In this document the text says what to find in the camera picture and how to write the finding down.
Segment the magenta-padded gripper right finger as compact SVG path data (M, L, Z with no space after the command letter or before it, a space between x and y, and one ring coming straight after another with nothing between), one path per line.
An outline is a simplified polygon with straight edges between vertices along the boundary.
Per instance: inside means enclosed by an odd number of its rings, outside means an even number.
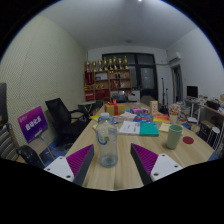
M162 153L157 155L134 143L131 144L131 155L144 185L150 184L182 169L182 166L176 163L167 154Z

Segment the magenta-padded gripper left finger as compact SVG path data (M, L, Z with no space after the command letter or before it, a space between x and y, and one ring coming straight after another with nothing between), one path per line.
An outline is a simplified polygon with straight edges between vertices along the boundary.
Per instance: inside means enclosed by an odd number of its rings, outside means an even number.
M94 145L86 146L68 157L59 156L45 171L81 186L94 156Z

